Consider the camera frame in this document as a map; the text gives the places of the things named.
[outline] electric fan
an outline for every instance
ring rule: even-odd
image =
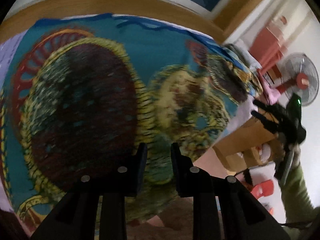
[[[276,89],[290,99],[295,93],[301,97],[301,105],[308,106],[316,98],[319,90],[319,76],[315,65],[303,53],[287,57],[281,69],[282,84]]]

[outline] screw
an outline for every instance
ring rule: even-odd
[[[200,171],[199,168],[196,167],[196,166],[192,166],[189,170],[190,170],[190,172],[192,172],[192,173],[198,173],[198,172]]]
[[[228,177],[227,177],[227,181],[228,181],[229,183],[236,183],[237,179],[236,179],[235,176],[228,176]]]
[[[81,177],[81,181],[82,182],[88,182],[90,180],[90,176],[89,175],[83,175],[82,177]]]
[[[127,172],[128,168],[127,167],[124,167],[124,166],[121,166],[118,168],[118,172],[119,173],[124,173],[124,172]]]

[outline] red fan hub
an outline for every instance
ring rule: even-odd
[[[299,89],[305,90],[309,87],[309,79],[305,73],[299,73],[296,82]]]

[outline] clothing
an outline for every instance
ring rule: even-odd
[[[320,211],[314,208],[306,188],[301,165],[289,172],[286,184],[281,187],[281,198],[287,216],[287,223],[313,221]],[[292,240],[298,239],[301,231],[284,227]]]

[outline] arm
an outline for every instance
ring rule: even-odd
[[[311,204],[300,164],[289,172],[287,182],[281,188],[281,198],[287,223],[312,221],[319,211]]]

